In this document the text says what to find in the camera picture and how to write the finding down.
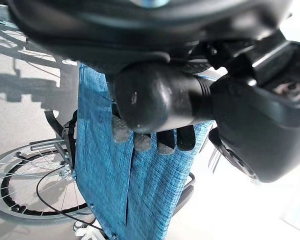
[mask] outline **bicycle wheel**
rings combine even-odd
[[[20,147],[0,156],[0,218],[22,225],[55,225],[89,210],[75,183],[72,171],[54,148],[62,140],[50,140]]]

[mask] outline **metal bracket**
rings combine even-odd
[[[61,147],[59,143],[56,143],[54,147],[60,153],[64,161],[70,165],[71,169],[75,168],[76,162],[76,140],[74,138],[75,135],[75,127],[78,119],[78,110],[76,110],[72,119],[68,121],[64,126],[62,126],[58,120],[56,119],[54,112],[51,110],[44,111],[46,120],[52,129],[56,132],[56,134],[64,140],[64,144],[66,146],[67,152]]]
[[[284,69],[290,61],[294,47],[281,31],[261,40],[220,41],[206,44],[207,58],[218,69],[226,67],[229,74],[250,76],[250,85],[262,85]]]

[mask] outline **wheel rim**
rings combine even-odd
[[[31,151],[30,146],[0,159],[0,211],[32,220],[64,218],[42,203],[36,194],[39,180],[60,168],[62,157],[54,148]],[[41,197],[62,213],[74,215],[87,209],[69,166],[49,174],[38,186]]]

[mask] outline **bicycle tire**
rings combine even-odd
[[[41,143],[46,143],[46,142],[51,142],[51,140],[42,141]],[[18,150],[21,150],[21,149],[24,149],[24,148],[27,148],[30,146],[32,146],[32,144],[21,146],[21,147],[15,148],[13,150],[10,150],[8,152],[1,154],[0,161],[2,159],[4,159],[6,156],[8,156],[9,154],[12,154],[14,152],[17,152]],[[84,209],[81,209],[80,212],[72,213],[71,216],[73,216],[73,217],[82,216],[83,215],[82,213],[86,212],[88,210],[89,210],[89,208],[86,207]],[[0,210],[0,219],[3,219],[10,223],[14,223],[14,224],[18,224],[18,225],[28,225],[28,226],[50,226],[50,225],[64,224],[64,223],[68,223],[68,222],[72,221],[71,218],[68,218],[64,215],[60,215],[55,218],[27,219],[27,218],[22,218],[22,217],[8,214],[2,210]]]

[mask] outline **black cable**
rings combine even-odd
[[[57,169],[55,169],[55,170],[52,170],[51,172],[48,172],[46,175],[44,175],[44,176],[40,179],[40,181],[38,182],[38,184],[36,185],[36,190],[35,190],[35,191],[36,191],[36,195],[37,195],[38,198],[41,200],[41,202],[43,202],[45,205],[47,205],[47,206],[48,206],[49,208],[51,208],[52,210],[56,211],[58,214],[64,215],[65,217],[68,217],[68,218],[73,219],[73,220],[75,220],[75,221],[81,222],[81,223],[83,223],[83,224],[87,224],[88,226],[93,227],[93,228],[95,228],[95,229],[97,229],[97,230],[99,230],[99,231],[101,231],[101,232],[104,233],[104,231],[103,231],[100,227],[94,226],[92,223],[88,223],[88,222],[86,222],[86,221],[80,220],[80,219],[78,219],[78,218],[76,218],[76,217],[70,216],[70,215],[68,215],[68,214],[66,214],[66,213],[63,213],[63,212],[61,212],[61,211],[55,209],[53,206],[51,206],[51,205],[48,204],[45,200],[43,200],[43,198],[40,196],[39,190],[38,190],[38,189],[39,189],[39,184],[41,183],[41,181],[42,181],[43,179],[45,179],[48,175],[50,175],[50,174],[54,173],[55,171],[58,171],[58,170],[60,170],[60,169],[62,169],[62,168],[64,168],[64,167],[65,167],[65,166],[59,167],[59,168],[57,168]]]

